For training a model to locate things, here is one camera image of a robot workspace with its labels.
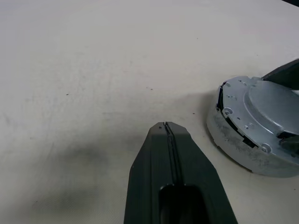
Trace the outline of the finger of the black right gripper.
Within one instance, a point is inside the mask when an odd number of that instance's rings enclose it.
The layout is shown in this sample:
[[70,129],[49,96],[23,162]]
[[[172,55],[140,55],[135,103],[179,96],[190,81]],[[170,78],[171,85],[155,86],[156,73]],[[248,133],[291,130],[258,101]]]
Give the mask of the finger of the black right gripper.
[[280,146],[291,153],[292,157],[299,156],[299,136],[292,133],[281,133],[279,136]]
[[262,77],[263,81],[270,81],[292,90],[299,89],[299,59],[284,64]]

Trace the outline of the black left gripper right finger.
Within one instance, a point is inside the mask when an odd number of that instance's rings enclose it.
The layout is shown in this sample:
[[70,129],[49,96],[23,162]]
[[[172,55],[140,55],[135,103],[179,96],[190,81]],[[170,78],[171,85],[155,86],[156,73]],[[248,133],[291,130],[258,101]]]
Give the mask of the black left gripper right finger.
[[166,124],[178,162],[178,196],[171,221],[176,224],[236,224],[218,173],[186,128]]

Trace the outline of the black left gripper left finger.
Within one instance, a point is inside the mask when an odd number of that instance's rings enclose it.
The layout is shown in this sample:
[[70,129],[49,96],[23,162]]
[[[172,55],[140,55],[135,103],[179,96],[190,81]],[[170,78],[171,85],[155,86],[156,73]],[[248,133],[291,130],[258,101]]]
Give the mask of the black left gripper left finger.
[[160,191],[173,184],[164,123],[149,129],[129,172],[125,224],[160,223]]

